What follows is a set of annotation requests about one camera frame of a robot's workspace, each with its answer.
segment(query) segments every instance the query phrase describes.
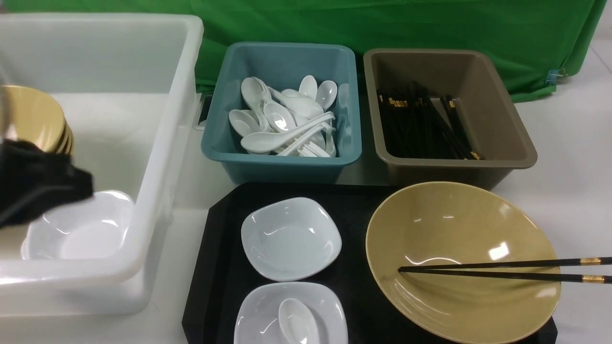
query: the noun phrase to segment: chopstick gold band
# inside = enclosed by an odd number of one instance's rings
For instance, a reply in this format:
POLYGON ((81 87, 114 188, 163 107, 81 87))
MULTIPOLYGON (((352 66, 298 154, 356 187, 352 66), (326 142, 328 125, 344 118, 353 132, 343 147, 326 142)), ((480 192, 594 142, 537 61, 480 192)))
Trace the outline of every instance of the chopstick gold band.
POLYGON ((583 275, 582 276, 582 282, 584 282, 584 283, 603 283, 603 282, 605 282, 605 280, 603 279, 603 276, 598 276, 598 275, 583 275))
POLYGON ((602 260, 600 258, 582 258, 580 265, 601 265, 602 260))

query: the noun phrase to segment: green backdrop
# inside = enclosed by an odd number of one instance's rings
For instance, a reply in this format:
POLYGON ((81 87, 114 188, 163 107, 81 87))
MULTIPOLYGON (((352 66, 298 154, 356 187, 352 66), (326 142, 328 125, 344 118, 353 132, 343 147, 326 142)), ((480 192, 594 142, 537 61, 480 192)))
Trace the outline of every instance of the green backdrop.
POLYGON ((550 70, 576 74, 606 0, 4 0, 9 12, 161 12, 204 21, 196 76, 214 87, 240 41, 372 48, 458 48, 492 58, 515 101, 555 90, 550 70))

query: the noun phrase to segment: stacked bowls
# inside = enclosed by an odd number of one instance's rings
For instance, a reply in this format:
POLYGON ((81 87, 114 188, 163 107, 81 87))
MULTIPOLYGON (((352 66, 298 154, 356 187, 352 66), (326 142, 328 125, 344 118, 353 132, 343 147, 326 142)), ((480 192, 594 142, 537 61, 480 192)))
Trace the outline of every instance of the stacked bowls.
POLYGON ((62 107, 52 96, 24 86, 2 88, 12 115, 7 138, 32 142, 49 153, 72 153, 72 130, 65 120, 62 107))

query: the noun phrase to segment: tan bowl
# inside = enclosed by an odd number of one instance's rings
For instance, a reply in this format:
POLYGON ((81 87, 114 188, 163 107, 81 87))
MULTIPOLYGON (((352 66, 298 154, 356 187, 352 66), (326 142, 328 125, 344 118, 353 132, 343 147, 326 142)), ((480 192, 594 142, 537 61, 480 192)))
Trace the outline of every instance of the tan bowl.
POLYGON ((72 133, 72 129, 68 126, 68 123, 66 123, 66 127, 68 128, 68 142, 66 143, 66 146, 63 149, 63 153, 72 155, 72 151, 75 147, 75 137, 72 133))
POLYGON ((12 125, 7 137, 30 141, 46 152, 59 144, 64 131, 64 112, 55 99, 37 89, 2 86, 7 93, 12 125))
MULTIPOLYGON (((557 258, 522 211, 477 187, 428 182, 394 193, 372 215, 365 250, 391 303, 420 327, 455 342, 516 342, 542 327, 559 301, 559 282, 397 272, 420 264, 557 258)), ((559 273, 558 267, 512 270, 559 273)))
POLYGON ((68 143, 68 123, 64 123, 64 131, 62 131, 62 135, 59 138, 58 144, 55 148, 51 150, 51 152, 59 153, 66 147, 68 143))

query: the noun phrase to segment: white spoon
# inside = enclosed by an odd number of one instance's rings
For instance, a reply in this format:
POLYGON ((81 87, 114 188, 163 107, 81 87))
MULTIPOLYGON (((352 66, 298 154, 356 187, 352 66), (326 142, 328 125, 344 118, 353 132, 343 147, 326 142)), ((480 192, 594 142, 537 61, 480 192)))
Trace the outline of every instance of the white spoon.
MULTIPOLYGON (((314 135, 314 134, 320 132, 321 130, 323 130, 323 128, 325 128, 324 125, 325 125, 325 123, 321 123, 321 124, 317 125, 316 127, 311 128, 309 131, 307 131, 305 134, 303 134, 297 140, 295 140, 293 143, 291 143, 282 152, 278 153, 278 156, 284 156, 284 155, 289 155, 289 154, 293 153, 296 149, 300 148, 300 146, 305 144, 306 141, 310 140, 310 137, 312 135, 314 135)), ((315 152, 315 154, 318 155, 318 156, 321 156, 321 157, 327 157, 327 158, 330 157, 330 155, 326 151, 322 151, 321 148, 319 148, 319 151, 321 153, 315 152)))
POLYGON ((332 134, 336 129, 326 122, 322 125, 325 128, 325 153, 329 154, 330 157, 335 157, 336 145, 334 143, 334 136, 332 134))
POLYGON ((262 132, 270 131, 270 124, 266 120, 263 113, 263 92, 264 89, 260 85, 259 81, 254 78, 246 78, 242 80, 240 85, 240 92, 244 102, 247 103, 248 107, 253 110, 257 116, 259 122, 259 129, 262 132))
POLYGON ((272 95, 278 99, 287 109, 295 112, 299 116, 313 119, 324 113, 323 108, 316 101, 310 98, 287 97, 273 88, 268 87, 272 95))
POLYGON ((312 75, 306 75, 304 79, 302 79, 298 90, 308 98, 315 100, 317 92, 316 79, 312 75))
POLYGON ((280 146, 282 146, 292 138, 300 135, 301 133, 306 132, 307 130, 316 127, 320 123, 323 123, 326 120, 333 118, 334 114, 328 112, 311 119, 304 125, 298 126, 295 129, 288 130, 284 133, 252 133, 251 135, 243 137, 243 139, 240 141, 240 144, 244 149, 255 153, 269 152, 279 148, 280 146))
POLYGON ((315 317, 297 299, 285 299, 278 308, 278 324, 289 344, 319 344, 315 317))
MULTIPOLYGON (((304 125, 308 122, 308 118, 306 117, 302 117, 302 116, 298 116, 297 114, 295 116, 293 116, 294 119, 296 120, 296 124, 298 126, 300 125, 304 125)), ((312 141, 314 144, 316 144, 317 146, 325 149, 325 139, 323 138, 323 134, 322 133, 316 133, 314 135, 312 135, 312 137, 310 138, 310 141, 312 141)))
POLYGON ((259 131, 259 124, 245 111, 231 110, 228 117, 232 128, 242 137, 259 131))
MULTIPOLYGON (((296 127, 295 120, 289 110, 279 103, 272 102, 265 104, 264 114, 268 122, 270 122, 270 126, 276 130, 276 132, 282 133, 296 127)), ((329 157, 325 149, 321 149, 321 147, 312 142, 308 142, 303 148, 298 149, 298 152, 300 155, 308 157, 329 157)))
POLYGON ((286 132, 296 127, 293 116, 283 105, 279 103, 267 103, 264 105, 264 114, 272 128, 279 133, 286 132))
POLYGON ((283 90, 283 92, 281 92, 282 95, 290 97, 290 98, 296 98, 296 97, 307 97, 307 95, 305 95, 304 93, 298 92, 294 89, 285 89, 283 90))
POLYGON ((338 86, 331 80, 326 80, 321 83, 319 89, 316 90, 315 101, 323 108, 323 111, 327 111, 336 100, 338 95, 338 86))
POLYGON ((261 99, 263 100, 264 105, 265 105, 265 104, 267 104, 267 103, 272 103, 272 102, 274 102, 274 101, 272 100, 272 96, 270 95, 270 90, 268 90, 268 88, 267 88, 267 86, 266 86, 266 83, 265 83, 265 82, 263 82, 263 81, 262 81, 261 79, 259 79, 259 78, 255 78, 255 77, 253 77, 253 79, 255 79, 255 81, 257 81, 257 82, 259 83, 259 85, 261 86, 261 89, 263 90, 263 91, 262 91, 262 93, 261 93, 261 99))
POLYGON ((257 119, 257 115, 253 112, 253 110, 240 110, 240 111, 242 111, 242 112, 246 113, 247 115, 251 116, 251 118, 255 122, 257 122, 257 125, 259 125, 259 122, 258 122, 259 119, 257 119))

